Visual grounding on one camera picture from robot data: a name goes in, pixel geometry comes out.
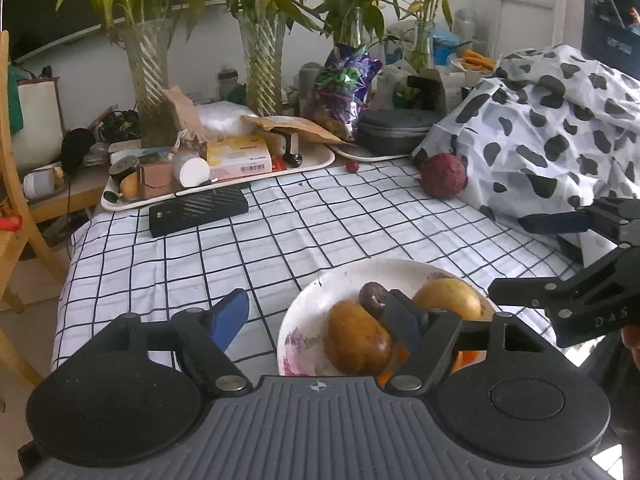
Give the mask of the brown spotted mango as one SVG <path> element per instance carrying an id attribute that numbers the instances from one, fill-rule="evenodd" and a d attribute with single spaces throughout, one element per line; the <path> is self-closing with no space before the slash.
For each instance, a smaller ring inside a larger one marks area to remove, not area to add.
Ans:
<path id="1" fill-rule="evenodd" d="M 378 376 L 393 354 L 390 333 L 356 301 L 334 304 L 326 317 L 323 350 L 345 375 Z"/>

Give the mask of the brown leather pouch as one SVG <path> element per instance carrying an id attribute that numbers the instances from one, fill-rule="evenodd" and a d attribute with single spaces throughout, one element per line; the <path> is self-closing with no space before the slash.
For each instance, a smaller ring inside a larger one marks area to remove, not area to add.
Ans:
<path id="1" fill-rule="evenodd" d="M 139 196 L 144 200 L 175 192 L 176 181 L 170 162 L 148 162 L 138 168 Z"/>

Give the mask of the white round bottle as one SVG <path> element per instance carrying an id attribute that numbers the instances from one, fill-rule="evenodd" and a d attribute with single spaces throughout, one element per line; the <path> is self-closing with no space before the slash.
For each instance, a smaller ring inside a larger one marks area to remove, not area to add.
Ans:
<path id="1" fill-rule="evenodd" d="M 195 188 L 209 180 L 210 170 L 204 158 L 193 153 L 175 154 L 174 177 L 183 188 Z"/>

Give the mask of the glass vase with stems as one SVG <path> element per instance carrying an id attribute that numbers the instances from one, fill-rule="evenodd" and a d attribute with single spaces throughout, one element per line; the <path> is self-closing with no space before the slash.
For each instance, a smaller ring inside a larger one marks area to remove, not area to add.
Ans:
<path id="1" fill-rule="evenodd" d="M 258 18 L 240 11 L 239 22 L 246 69 L 246 104 L 258 116 L 282 112 L 282 50 L 285 16 L 277 11 Z"/>

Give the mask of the large orange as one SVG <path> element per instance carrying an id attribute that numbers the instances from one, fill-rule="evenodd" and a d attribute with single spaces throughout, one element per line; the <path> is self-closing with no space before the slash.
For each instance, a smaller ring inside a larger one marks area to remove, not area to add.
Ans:
<path id="1" fill-rule="evenodd" d="M 395 375 L 414 375 L 427 382 L 439 382 L 462 368 L 483 361 L 486 356 L 485 351 L 457 351 L 451 348 L 445 348 L 444 353 L 439 353 L 439 348 L 416 348 L 410 352 L 403 344 L 396 344 L 396 350 L 397 359 L 375 377 L 381 388 Z"/>

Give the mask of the dark purple fruit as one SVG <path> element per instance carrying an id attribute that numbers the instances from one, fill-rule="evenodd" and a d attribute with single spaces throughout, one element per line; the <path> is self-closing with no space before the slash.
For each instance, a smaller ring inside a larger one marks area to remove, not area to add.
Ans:
<path id="1" fill-rule="evenodd" d="M 367 282 L 359 291 L 359 304 L 377 320 L 386 307 L 387 289 L 378 282 Z"/>

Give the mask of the yellow white box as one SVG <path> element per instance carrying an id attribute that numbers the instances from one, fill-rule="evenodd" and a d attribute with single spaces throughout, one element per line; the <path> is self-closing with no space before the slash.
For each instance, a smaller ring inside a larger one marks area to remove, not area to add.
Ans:
<path id="1" fill-rule="evenodd" d="M 206 160 L 210 176 L 218 181 L 270 174 L 272 170 L 268 146 L 257 134 L 208 142 Z"/>

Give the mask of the grey zip case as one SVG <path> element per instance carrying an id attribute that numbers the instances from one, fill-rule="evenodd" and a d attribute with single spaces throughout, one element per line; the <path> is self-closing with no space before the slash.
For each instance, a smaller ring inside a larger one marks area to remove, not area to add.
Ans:
<path id="1" fill-rule="evenodd" d="M 356 143 L 378 155 L 409 155 L 441 119 L 432 110 L 365 110 L 358 119 Z"/>

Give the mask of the large yellow mango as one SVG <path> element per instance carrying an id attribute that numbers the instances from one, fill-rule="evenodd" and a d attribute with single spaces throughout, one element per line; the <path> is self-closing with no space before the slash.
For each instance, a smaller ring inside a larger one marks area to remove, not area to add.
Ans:
<path id="1" fill-rule="evenodd" d="M 423 285 L 412 298 L 421 310 L 447 310 L 457 313 L 465 321 L 480 319 L 483 305 L 480 296 L 465 282 L 456 278 L 440 278 Z"/>

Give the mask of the checked tablecloth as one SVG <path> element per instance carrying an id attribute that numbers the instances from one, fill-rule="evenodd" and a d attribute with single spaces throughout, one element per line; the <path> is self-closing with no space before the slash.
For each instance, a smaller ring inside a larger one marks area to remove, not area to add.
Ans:
<path id="1" fill-rule="evenodd" d="M 165 321 L 233 289 L 250 314 L 229 356 L 250 376 L 277 370 L 280 325 L 322 272 L 354 261 L 410 259 L 485 290 L 495 278 L 569 278 L 567 256 L 461 200 L 434 200 L 408 162 L 341 167 L 247 185 L 245 214 L 152 237 L 146 209 L 97 214 L 72 237 L 52 362 L 62 364 L 116 316 Z"/>

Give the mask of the cow print cloth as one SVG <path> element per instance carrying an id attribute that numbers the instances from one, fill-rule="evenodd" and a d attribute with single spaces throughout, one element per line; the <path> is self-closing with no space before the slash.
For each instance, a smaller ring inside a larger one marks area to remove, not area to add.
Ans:
<path id="1" fill-rule="evenodd" d="M 561 44 L 504 56 L 435 124 L 416 166 L 451 153 L 466 168 L 460 198 L 518 228 L 601 197 L 639 195 L 639 79 Z"/>

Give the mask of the small red fruit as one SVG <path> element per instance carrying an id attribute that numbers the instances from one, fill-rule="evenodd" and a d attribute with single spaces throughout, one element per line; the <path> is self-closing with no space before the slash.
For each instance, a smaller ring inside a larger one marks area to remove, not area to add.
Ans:
<path id="1" fill-rule="evenodd" d="M 359 170 L 359 162 L 357 162 L 356 160 L 347 159 L 345 162 L 345 168 L 346 171 L 350 174 L 356 174 L 356 172 Z"/>

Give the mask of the red dragon fruit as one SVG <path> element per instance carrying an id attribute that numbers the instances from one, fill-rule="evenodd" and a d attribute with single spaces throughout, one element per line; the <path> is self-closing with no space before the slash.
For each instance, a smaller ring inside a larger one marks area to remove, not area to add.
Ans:
<path id="1" fill-rule="evenodd" d="M 420 168 L 420 185 L 427 195 L 439 200 L 455 198 L 468 185 L 465 164 L 450 153 L 429 157 Z"/>

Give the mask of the brown padded envelope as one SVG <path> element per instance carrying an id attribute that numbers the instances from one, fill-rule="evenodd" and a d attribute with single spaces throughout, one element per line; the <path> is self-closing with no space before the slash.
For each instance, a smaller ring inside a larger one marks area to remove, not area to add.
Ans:
<path id="1" fill-rule="evenodd" d="M 344 140 L 312 122 L 310 119 L 297 116 L 256 117 L 243 115 L 243 122 L 261 128 L 265 132 L 297 133 L 306 142 L 324 145 L 343 144 Z"/>

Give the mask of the white plastic bag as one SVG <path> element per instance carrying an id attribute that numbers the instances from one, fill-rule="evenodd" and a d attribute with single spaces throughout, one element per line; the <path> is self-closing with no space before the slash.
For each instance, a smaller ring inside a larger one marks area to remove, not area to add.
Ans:
<path id="1" fill-rule="evenodd" d="M 204 139 L 217 141 L 224 138 L 249 136 L 255 126 L 244 117 L 256 117 L 248 107 L 228 101 L 219 101 L 195 107 L 204 128 Z"/>

